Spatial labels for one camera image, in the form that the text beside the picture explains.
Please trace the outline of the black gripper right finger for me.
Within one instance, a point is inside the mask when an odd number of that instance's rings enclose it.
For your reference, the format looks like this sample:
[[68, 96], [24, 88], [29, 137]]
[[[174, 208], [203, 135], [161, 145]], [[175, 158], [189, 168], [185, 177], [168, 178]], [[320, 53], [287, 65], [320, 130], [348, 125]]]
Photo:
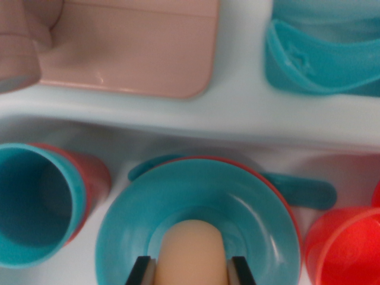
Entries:
[[227, 261], [227, 275], [230, 285], [256, 285], [244, 256], [233, 256]]

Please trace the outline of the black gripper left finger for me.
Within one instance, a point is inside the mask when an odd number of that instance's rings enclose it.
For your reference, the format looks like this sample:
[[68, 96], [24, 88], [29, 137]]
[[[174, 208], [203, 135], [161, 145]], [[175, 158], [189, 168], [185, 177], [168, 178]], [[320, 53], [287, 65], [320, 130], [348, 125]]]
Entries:
[[156, 259], [138, 256], [128, 276], [126, 285], [153, 285], [156, 273]]

